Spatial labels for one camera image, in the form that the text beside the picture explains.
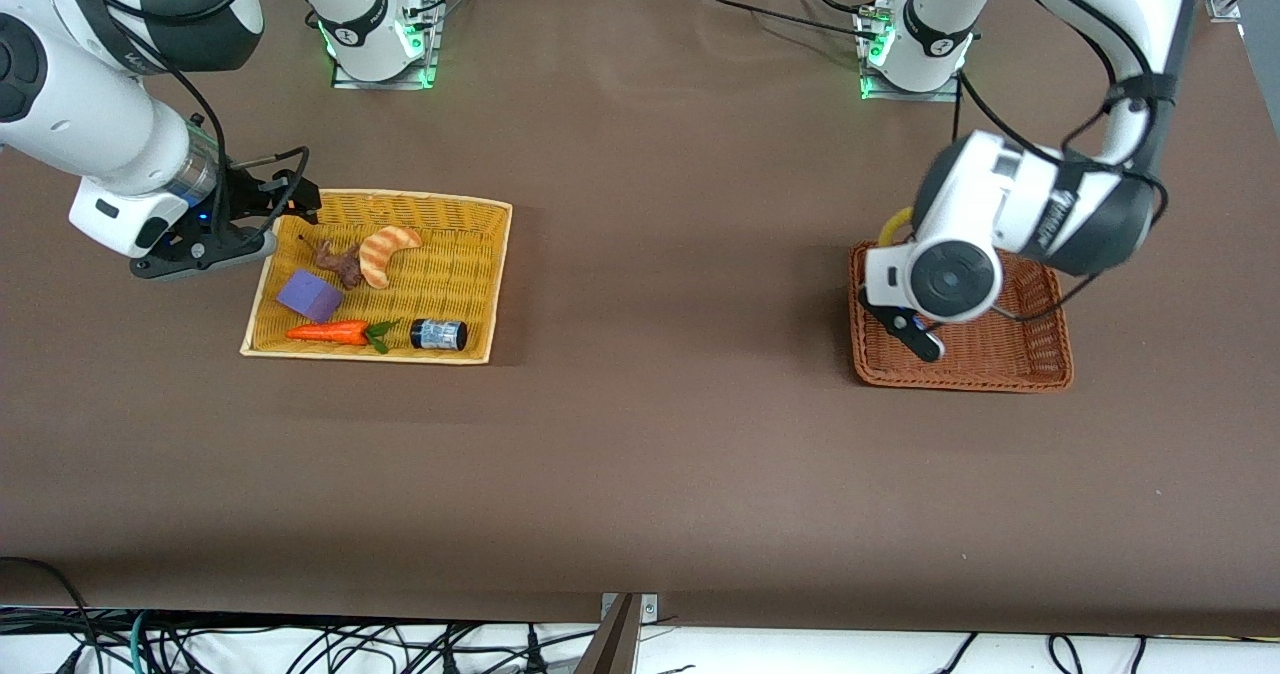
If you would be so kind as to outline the brown toy root figure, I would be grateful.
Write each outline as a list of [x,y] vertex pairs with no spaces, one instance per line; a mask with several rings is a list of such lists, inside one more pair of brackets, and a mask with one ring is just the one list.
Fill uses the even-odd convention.
[[344,290],[352,290],[352,288],[361,286],[361,283],[365,281],[358,260],[360,244],[349,246],[347,249],[339,251],[337,249],[333,238],[310,240],[307,237],[298,235],[297,240],[310,249],[315,267],[325,270],[325,272],[333,272]]

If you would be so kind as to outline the purple foam block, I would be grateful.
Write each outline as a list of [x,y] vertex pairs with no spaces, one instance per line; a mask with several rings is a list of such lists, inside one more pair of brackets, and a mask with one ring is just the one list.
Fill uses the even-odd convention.
[[343,301],[343,292],[310,270],[291,272],[275,301],[312,324],[328,324]]

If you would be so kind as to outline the toy croissant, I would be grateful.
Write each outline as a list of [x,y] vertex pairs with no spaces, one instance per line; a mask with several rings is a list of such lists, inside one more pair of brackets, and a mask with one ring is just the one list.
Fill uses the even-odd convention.
[[422,246],[422,237],[415,229],[383,226],[366,237],[358,246],[358,267],[364,281],[374,290],[390,286],[388,267],[394,255]]

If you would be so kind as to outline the orange toy carrot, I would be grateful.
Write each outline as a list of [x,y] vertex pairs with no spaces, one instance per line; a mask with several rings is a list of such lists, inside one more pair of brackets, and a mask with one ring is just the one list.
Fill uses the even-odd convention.
[[306,324],[288,329],[285,338],[294,341],[338,343],[347,347],[372,347],[379,354],[387,354],[388,333],[397,326],[398,320],[383,320],[370,324],[367,320],[330,320],[326,324]]

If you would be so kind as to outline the yellow wicker basket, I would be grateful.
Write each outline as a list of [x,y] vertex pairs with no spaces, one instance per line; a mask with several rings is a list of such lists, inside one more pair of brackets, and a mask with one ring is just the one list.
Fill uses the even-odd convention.
[[[246,327],[241,354],[247,358],[375,361],[404,364],[485,364],[497,327],[500,283],[508,249],[512,205],[484,197],[425,194],[379,188],[324,188],[317,223],[282,217],[273,226],[275,253],[262,272]],[[344,292],[334,320],[390,322],[381,341],[355,347],[338,341],[288,338],[307,320],[276,297],[297,270],[307,270],[333,286],[334,272],[316,269],[312,249],[332,240],[348,249],[384,226],[417,231],[422,246],[389,261],[384,290],[361,285]],[[467,326],[462,350],[416,349],[410,341],[413,320],[460,320]]]

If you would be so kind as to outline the small black labelled jar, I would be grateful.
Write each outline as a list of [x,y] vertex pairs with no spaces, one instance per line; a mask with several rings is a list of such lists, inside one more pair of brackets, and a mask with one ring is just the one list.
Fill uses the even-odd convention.
[[468,326],[462,320],[415,318],[410,324],[410,345],[417,350],[465,350]]

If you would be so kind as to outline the brown wicker basket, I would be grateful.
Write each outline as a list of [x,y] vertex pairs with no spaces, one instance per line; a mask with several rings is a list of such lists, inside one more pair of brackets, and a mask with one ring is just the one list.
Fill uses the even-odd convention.
[[852,370],[861,382],[975,393],[1055,393],[1070,386],[1074,363],[1064,310],[1039,315],[1061,294],[1051,269],[1014,255],[1000,256],[1005,278],[997,304],[1007,311],[1006,317],[987,311],[970,322],[937,327],[919,315],[945,345],[941,359],[925,363],[858,302],[873,246],[864,240],[847,253]]

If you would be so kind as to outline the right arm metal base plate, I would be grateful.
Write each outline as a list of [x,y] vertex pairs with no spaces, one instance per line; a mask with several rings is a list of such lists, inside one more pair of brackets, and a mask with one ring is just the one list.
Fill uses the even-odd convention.
[[330,86],[333,90],[371,90],[371,91],[421,91],[431,90],[436,81],[439,55],[442,49],[445,15],[448,8],[440,5],[425,14],[411,17],[402,27],[399,37],[412,58],[403,72],[388,81],[357,81],[340,65],[333,41],[324,35],[325,49],[332,63]]

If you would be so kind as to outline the metal table edge bracket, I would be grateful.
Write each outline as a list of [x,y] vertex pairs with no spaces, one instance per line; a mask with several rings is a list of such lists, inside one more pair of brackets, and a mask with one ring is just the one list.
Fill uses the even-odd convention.
[[[617,592],[605,592],[602,595],[600,606],[600,620],[604,622],[609,614],[609,610],[614,601],[621,596]],[[640,602],[640,623],[643,625],[657,624],[659,620],[659,597],[657,593],[639,593],[636,595]]]

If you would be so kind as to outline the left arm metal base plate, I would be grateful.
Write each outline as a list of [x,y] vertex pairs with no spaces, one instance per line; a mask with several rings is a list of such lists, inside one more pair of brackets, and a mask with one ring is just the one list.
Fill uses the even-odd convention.
[[940,33],[920,24],[909,6],[886,1],[861,6],[852,15],[863,98],[954,104],[960,93],[957,74],[973,42],[973,29]]

